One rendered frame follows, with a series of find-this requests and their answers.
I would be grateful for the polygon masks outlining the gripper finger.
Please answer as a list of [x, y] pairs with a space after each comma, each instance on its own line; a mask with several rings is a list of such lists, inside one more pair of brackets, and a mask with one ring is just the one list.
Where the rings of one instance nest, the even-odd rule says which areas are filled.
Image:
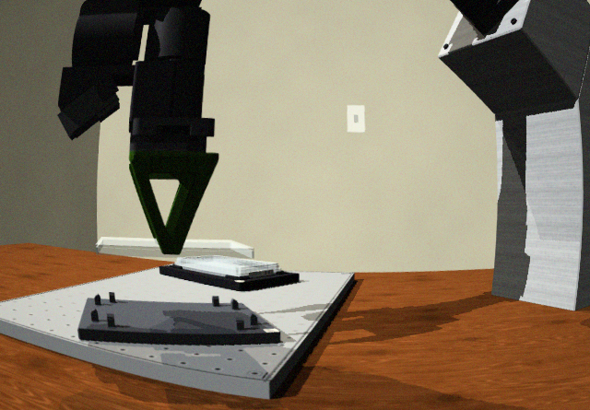
[[[163, 254], [180, 254], [219, 153], [195, 151], [129, 151], [129, 161], [147, 216]], [[150, 173], [191, 173], [194, 180], [173, 234], [168, 234], [153, 193]]]
[[[140, 193], [138, 191], [138, 187], [137, 187], [137, 184], [136, 184], [136, 179], [135, 179], [135, 176], [133, 174], [133, 170], [131, 168], [131, 164], [129, 164], [129, 170], [130, 170], [130, 173], [131, 173], [131, 176], [132, 176], [132, 179], [133, 179], [135, 188], [136, 188], [136, 192], [137, 192], [137, 195], [138, 195], [140, 204], [142, 205], [142, 208], [143, 208], [145, 217], [147, 219], [147, 223], [149, 225], [150, 231], [152, 233], [153, 238], [156, 239], [156, 237], [154, 235], [154, 232], [152, 230], [151, 224], [150, 224], [149, 219], [148, 219], [147, 211], [146, 211], [146, 209], [144, 207], [144, 204], [142, 202], [141, 195], [140, 195]], [[172, 203], [172, 206], [171, 206], [171, 211], [170, 211], [170, 214], [168, 216], [168, 219], [167, 219], [167, 222], [166, 222], [166, 226], [165, 226], [166, 229], [167, 229], [168, 234], [171, 235], [171, 234], [173, 234], [173, 232], [175, 230], [175, 227], [177, 225], [179, 216], [180, 216], [180, 214], [182, 212], [184, 202], [186, 200], [187, 194], [188, 194], [188, 192], [190, 190], [190, 187], [192, 185], [192, 182], [194, 180], [194, 175], [192, 175], [192, 174], [182, 174], [182, 173], [150, 173], [149, 174], [149, 179], [150, 180], [178, 180], [179, 183], [180, 183], [179, 184], [179, 187], [178, 187], [178, 190], [177, 190], [177, 192], [175, 194], [175, 197], [174, 197], [174, 200], [173, 200], [173, 203]]]

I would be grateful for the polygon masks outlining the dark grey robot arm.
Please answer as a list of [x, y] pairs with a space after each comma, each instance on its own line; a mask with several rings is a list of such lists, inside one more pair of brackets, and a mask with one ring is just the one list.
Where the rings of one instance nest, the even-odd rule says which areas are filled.
[[[71, 140], [120, 109], [118, 87], [133, 86], [129, 133], [134, 118], [172, 117], [177, 61], [170, 59], [183, 59], [186, 69], [192, 61], [206, 64], [210, 14], [198, 7], [201, 1], [82, 4], [72, 67], [63, 67], [58, 99], [57, 116]], [[450, 1], [484, 35], [519, 0]], [[144, 25], [149, 25], [145, 57], [138, 61]]]

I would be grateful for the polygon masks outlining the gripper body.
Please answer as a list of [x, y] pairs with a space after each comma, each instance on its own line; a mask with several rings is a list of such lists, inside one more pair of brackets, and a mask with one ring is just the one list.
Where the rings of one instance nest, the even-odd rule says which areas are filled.
[[[192, 61], [186, 69], [183, 59], [170, 61], [177, 61], [172, 117], [202, 118], [205, 65]], [[207, 137], [214, 137], [215, 119], [173, 118], [135, 118], [129, 151], [207, 152]]]

